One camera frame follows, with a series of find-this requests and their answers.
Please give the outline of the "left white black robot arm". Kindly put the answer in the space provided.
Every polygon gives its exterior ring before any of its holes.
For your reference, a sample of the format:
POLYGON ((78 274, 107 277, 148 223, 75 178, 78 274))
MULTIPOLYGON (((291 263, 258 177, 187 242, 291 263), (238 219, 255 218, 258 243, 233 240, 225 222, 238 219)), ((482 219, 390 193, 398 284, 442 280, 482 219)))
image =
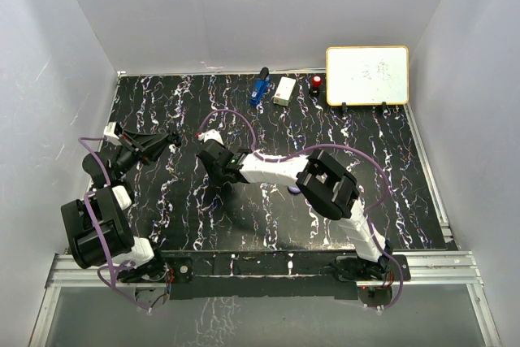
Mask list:
POLYGON ((72 257, 82 269, 106 266, 112 280, 161 280, 167 260, 149 239, 132 233, 124 213, 135 201, 126 174, 140 163, 157 162, 169 146, 180 146, 180 137, 171 131, 130 132, 111 122, 98 140, 110 142, 115 150, 104 154, 88 149, 82 168, 92 189, 61 206, 72 257))

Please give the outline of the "aluminium frame rail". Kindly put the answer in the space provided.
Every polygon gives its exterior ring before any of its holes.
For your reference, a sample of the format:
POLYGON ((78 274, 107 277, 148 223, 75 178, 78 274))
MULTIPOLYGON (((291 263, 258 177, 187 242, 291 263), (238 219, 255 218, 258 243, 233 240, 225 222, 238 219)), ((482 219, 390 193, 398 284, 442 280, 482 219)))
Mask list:
MULTIPOLYGON (((409 279, 405 285, 482 284, 483 278, 470 251, 400 252, 406 256, 409 279)), ((101 287, 97 269, 78 267, 71 255, 54 257, 45 282, 47 288, 101 287)))

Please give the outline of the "purple earbud charging case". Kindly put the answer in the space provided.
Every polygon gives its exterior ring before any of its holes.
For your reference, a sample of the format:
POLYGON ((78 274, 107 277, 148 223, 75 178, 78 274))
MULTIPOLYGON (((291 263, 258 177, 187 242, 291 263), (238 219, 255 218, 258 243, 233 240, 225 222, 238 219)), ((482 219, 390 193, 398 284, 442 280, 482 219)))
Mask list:
POLYGON ((288 191, 293 194, 299 194, 301 192, 298 187, 288 187, 288 191))

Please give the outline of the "blue stapler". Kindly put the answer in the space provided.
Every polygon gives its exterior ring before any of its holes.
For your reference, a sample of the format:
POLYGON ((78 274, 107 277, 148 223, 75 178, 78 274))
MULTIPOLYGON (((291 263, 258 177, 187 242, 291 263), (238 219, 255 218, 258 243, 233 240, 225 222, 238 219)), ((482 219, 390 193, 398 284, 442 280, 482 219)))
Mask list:
POLYGON ((271 75, 268 67, 263 67, 255 80, 253 90, 250 94, 249 104, 256 106, 262 100, 263 95, 267 91, 267 87, 271 82, 271 75))

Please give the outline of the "white small box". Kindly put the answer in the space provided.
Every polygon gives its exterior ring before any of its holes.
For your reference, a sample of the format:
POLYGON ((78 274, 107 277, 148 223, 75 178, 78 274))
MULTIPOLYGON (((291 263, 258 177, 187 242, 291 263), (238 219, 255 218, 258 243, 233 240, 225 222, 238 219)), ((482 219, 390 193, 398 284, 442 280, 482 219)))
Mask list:
POLYGON ((282 76, 273 96, 273 103, 279 106, 288 106, 292 100, 295 85, 295 79, 282 76))

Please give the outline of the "black earbud charging case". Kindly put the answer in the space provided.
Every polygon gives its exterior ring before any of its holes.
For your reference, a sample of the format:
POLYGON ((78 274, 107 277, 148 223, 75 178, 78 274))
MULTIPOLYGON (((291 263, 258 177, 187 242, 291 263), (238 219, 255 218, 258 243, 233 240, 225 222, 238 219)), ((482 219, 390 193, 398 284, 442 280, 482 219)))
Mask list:
POLYGON ((170 133, 169 141, 175 147, 180 147, 181 144, 182 144, 180 135, 177 132, 171 132, 170 133))

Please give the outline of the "red emergency button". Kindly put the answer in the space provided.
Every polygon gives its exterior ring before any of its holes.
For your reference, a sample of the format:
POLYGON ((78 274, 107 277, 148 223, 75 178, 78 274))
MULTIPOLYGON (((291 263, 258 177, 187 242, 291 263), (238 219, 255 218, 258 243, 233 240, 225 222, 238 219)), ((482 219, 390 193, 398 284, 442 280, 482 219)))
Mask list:
POLYGON ((311 85, 310 85, 310 95, 318 96, 322 83, 323 83, 323 79, 321 76, 319 76, 319 75, 313 76, 311 85))

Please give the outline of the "black front base bar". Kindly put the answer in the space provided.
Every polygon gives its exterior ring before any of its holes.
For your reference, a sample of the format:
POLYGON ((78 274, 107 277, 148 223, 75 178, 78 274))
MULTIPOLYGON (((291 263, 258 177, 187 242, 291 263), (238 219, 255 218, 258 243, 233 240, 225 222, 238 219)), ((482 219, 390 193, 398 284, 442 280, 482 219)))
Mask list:
POLYGON ((203 297, 333 297, 388 304, 410 281, 406 256, 381 263, 354 250, 168 251, 163 280, 173 300, 203 297))

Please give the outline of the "white board yellow frame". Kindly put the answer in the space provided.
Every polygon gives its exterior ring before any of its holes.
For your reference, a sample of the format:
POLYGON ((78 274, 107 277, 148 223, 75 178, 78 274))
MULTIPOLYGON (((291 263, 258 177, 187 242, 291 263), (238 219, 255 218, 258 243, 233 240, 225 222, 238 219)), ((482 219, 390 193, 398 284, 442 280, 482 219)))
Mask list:
POLYGON ((407 46, 333 46, 326 51, 329 106, 405 105, 410 99, 407 46))

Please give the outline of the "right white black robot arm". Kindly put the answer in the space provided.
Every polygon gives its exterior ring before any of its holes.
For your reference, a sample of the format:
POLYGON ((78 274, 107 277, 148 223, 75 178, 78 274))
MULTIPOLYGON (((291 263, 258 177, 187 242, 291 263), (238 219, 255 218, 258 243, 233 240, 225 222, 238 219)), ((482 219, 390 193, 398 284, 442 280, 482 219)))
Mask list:
POLYGON ((354 245, 361 275, 378 280, 390 272, 390 247, 368 220, 357 179, 323 147, 283 157, 252 150, 233 153, 218 138, 200 138, 197 157, 217 185, 259 183, 298 189, 315 212, 340 225, 354 245))

